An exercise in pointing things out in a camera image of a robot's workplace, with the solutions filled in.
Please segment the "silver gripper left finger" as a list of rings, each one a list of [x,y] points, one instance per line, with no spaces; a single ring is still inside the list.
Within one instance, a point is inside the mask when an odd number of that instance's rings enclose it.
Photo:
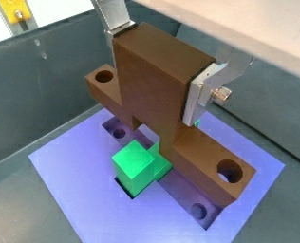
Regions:
[[[107,38],[109,50],[112,50],[112,38],[136,26],[131,20],[124,0],[89,0],[97,13]]]

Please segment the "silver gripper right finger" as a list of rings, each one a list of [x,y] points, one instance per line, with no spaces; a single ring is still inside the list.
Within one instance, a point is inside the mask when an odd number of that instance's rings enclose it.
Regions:
[[[215,52],[215,61],[190,82],[187,102],[183,112],[183,124],[192,126],[207,109],[208,103],[222,105],[231,96],[224,86],[238,78],[251,65],[254,57],[239,49],[220,45]]]

